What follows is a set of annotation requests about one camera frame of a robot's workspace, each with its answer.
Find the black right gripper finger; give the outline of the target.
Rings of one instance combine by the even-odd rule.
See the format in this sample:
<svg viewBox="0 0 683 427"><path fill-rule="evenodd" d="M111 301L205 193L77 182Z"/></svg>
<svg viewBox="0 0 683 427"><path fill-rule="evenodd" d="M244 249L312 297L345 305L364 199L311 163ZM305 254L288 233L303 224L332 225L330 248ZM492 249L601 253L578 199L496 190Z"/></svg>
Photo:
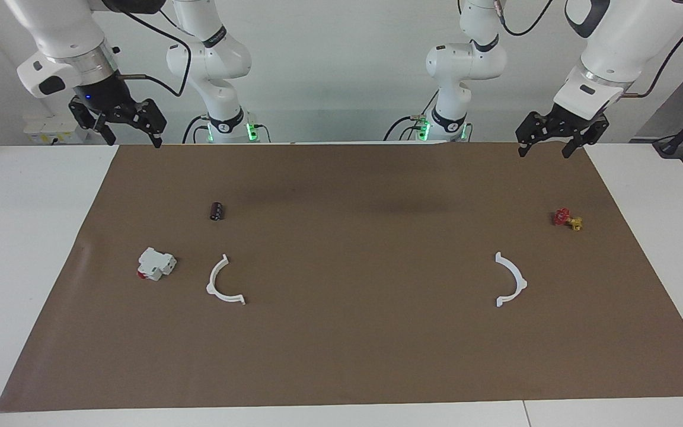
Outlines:
<svg viewBox="0 0 683 427"><path fill-rule="evenodd" d="M153 99L135 103L133 127L144 132L154 148L159 149L162 144L162 134L167 126L167 119Z"/></svg>
<svg viewBox="0 0 683 427"><path fill-rule="evenodd" d="M100 135L108 146L116 143L116 136L106 124L105 114L100 113L97 117L78 98L72 98L69 102L69 110L73 114L76 123L84 130L92 130Z"/></svg>

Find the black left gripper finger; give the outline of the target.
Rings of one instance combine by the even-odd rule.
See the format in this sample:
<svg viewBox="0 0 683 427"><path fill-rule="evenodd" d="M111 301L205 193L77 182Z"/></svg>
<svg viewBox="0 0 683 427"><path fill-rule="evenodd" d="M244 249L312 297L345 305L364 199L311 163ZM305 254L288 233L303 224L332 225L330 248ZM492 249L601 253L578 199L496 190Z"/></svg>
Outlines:
<svg viewBox="0 0 683 427"><path fill-rule="evenodd" d="M580 132L579 130L573 130L573 135L571 140L562 148L562 157L569 158L572 154L579 148L583 148L586 145L596 144L602 137L602 134L609 127L609 119L606 116L599 116L592 124L590 124L586 130Z"/></svg>
<svg viewBox="0 0 683 427"><path fill-rule="evenodd" d="M538 111L531 111L515 130L518 142L518 154L521 158L529 153L534 144L546 142L548 135L548 117Z"/></svg>

